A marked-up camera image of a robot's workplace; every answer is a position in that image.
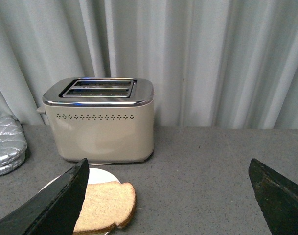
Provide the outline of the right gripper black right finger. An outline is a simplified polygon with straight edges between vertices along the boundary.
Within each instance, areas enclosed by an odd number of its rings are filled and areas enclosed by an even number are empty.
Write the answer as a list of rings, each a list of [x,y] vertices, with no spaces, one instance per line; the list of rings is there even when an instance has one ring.
[[[298,235],[298,184],[257,159],[251,159],[248,174],[271,233]]]

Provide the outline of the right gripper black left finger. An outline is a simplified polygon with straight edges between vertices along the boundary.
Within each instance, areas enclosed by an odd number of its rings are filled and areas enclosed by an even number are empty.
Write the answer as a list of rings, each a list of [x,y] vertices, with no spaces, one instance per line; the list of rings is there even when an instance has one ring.
[[[82,209],[89,164],[82,159],[0,220],[0,235],[71,235]]]

